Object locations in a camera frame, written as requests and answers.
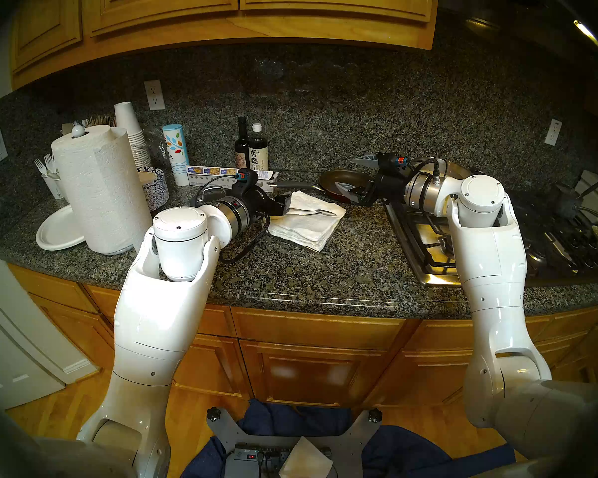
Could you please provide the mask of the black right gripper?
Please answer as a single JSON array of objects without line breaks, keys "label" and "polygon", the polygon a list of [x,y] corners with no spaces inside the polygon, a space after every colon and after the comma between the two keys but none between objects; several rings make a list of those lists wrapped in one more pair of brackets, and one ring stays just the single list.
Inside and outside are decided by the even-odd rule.
[{"label": "black right gripper", "polygon": [[[378,169],[379,161],[377,154],[364,154],[351,160],[353,164]],[[362,206],[371,206],[377,199],[396,201],[404,204],[406,186],[411,179],[411,169],[404,170],[379,170],[374,178],[365,187],[359,187],[350,183],[337,182],[337,188],[341,193],[351,192],[362,194]]]}]

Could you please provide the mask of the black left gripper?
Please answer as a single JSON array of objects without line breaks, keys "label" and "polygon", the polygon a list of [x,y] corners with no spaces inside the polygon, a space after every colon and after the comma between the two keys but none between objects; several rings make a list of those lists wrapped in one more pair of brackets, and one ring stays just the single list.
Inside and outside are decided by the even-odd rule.
[{"label": "black left gripper", "polygon": [[283,216],[291,209],[292,193],[282,193],[271,198],[256,184],[236,183],[236,216],[238,231],[242,232],[260,217]]}]

